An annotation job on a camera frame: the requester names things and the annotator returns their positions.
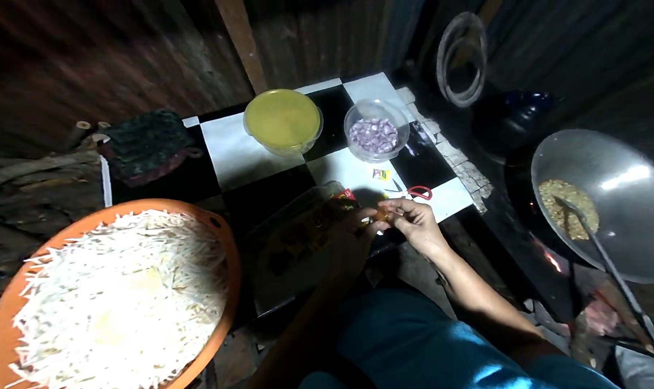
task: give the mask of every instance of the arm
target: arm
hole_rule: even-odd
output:
[[[295,388],[312,370],[331,338],[341,299],[365,266],[370,243],[378,229],[388,227],[387,223],[375,222],[356,236],[360,221],[374,214],[374,209],[362,208],[332,228],[332,264],[326,279],[271,347],[249,388]]]
[[[449,247],[426,204],[406,199],[382,201],[390,223],[439,270],[447,295],[457,314],[490,343],[521,366],[543,354],[562,354],[540,331],[500,296]]]

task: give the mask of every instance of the blue shirt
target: blue shirt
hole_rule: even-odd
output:
[[[525,370],[469,325],[453,321],[427,297],[375,289],[342,304],[336,351],[386,388],[608,388],[604,376],[564,355],[537,358]],[[314,372],[300,389],[347,388]]]

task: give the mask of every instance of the scissors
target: scissors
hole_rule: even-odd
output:
[[[399,195],[401,197],[407,198],[407,199],[413,199],[414,197],[420,197],[421,199],[424,200],[429,200],[433,198],[433,191],[430,190],[427,186],[422,186],[422,185],[417,185],[417,186],[412,186],[407,190],[402,190],[401,186],[399,186],[399,183],[397,181],[392,180],[394,182],[394,185],[396,185],[397,190],[390,190],[390,189],[385,189],[387,192],[394,192],[392,195]],[[416,192],[414,189],[418,190],[424,190],[423,193],[421,192]]]

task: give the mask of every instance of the orange plastic basin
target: orange plastic basin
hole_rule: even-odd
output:
[[[144,210],[150,209],[167,210],[170,213],[185,213],[194,216],[212,230],[226,252],[228,267],[228,294],[224,313],[221,315],[219,324],[214,329],[214,332],[211,334],[204,349],[201,350],[200,355],[198,355],[195,360],[191,361],[177,378],[172,380],[170,383],[159,387],[159,389],[184,389],[197,375],[201,373],[201,371],[211,361],[211,358],[214,357],[214,354],[228,334],[233,319],[236,317],[238,294],[240,293],[240,260],[236,243],[234,242],[233,234],[231,233],[231,228],[221,216],[193,206],[192,204],[184,203],[183,201],[167,199],[129,201],[127,203],[99,210],[78,222],[67,226],[64,230],[41,246],[32,257],[47,254],[48,251],[46,248],[48,247],[55,249],[63,247],[67,243],[66,239],[80,237],[82,234],[94,230],[101,222],[105,224],[113,223],[116,214],[125,215],[130,212],[138,214]],[[15,353],[15,348],[21,345],[19,339],[22,335],[19,329],[12,326],[12,318],[20,312],[20,309],[27,302],[24,297],[20,297],[20,292],[27,286],[27,277],[25,274],[29,271],[28,267],[31,265],[32,263],[26,263],[17,272],[17,275],[12,279],[7,289],[5,289],[3,295],[0,297],[0,389],[4,389],[5,385],[11,384],[20,379],[20,376],[15,374],[8,367],[10,363],[19,361],[19,358]],[[34,385],[34,383],[25,381],[14,385],[12,388],[27,389]]]

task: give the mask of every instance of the person's left hand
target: person's left hand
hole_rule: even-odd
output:
[[[377,231],[389,227],[386,222],[374,222],[360,228],[362,220],[377,213],[373,208],[359,208],[349,211],[341,222],[332,226],[330,245],[332,264],[328,271],[329,280],[355,280],[368,259],[370,244]]]

